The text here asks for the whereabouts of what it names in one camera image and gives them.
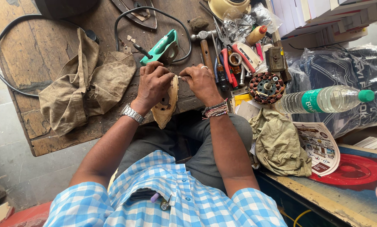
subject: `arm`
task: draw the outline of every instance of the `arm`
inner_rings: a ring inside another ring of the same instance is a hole
[[[183,76],[182,80],[188,83],[195,96],[207,107],[214,106],[224,100],[216,88],[209,69],[201,69],[202,66],[203,64],[188,67],[180,73],[180,76]],[[248,187],[259,190],[245,145],[229,116],[223,114],[210,117],[209,122],[216,166],[228,196],[231,198],[238,190]]]
[[[145,116],[170,87],[174,77],[160,62],[148,63],[140,69],[138,95],[131,108]],[[129,116],[122,116],[95,144],[82,160],[70,180],[69,186],[93,181],[107,186],[119,166],[139,123]]]

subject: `hand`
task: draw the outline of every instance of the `hand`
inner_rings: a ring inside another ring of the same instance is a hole
[[[141,67],[138,95],[132,101],[131,108],[141,116],[145,116],[167,93],[173,77],[174,73],[171,73],[158,61]]]
[[[182,80],[187,82],[194,95],[207,107],[224,101],[216,88],[215,78],[210,69],[202,68],[203,64],[187,67],[180,72]]]

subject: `metal watch strap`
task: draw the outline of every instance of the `metal watch strap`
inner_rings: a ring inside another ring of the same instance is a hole
[[[137,113],[135,110],[131,109],[129,105],[125,106],[123,115],[127,115],[134,120],[136,120],[139,124],[142,124],[145,120],[144,117],[142,117],[139,113]]]

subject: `brown cloth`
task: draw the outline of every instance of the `brown cloth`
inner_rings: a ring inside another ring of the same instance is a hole
[[[264,167],[280,176],[312,174],[312,159],[301,147],[290,120],[275,110],[262,108],[249,123],[256,140],[257,159]]]
[[[132,54],[121,52],[109,52],[103,65],[95,69],[99,45],[80,29],[78,37],[78,55],[39,93],[41,113],[60,137],[87,123],[89,116],[115,106],[137,69]]]

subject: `knee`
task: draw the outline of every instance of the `knee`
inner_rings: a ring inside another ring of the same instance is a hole
[[[253,139],[253,132],[251,130],[249,122],[244,117],[236,114],[230,113],[229,118],[235,126],[236,131],[239,133],[239,136],[241,137],[242,142],[246,147],[246,150],[250,151],[251,141]]]

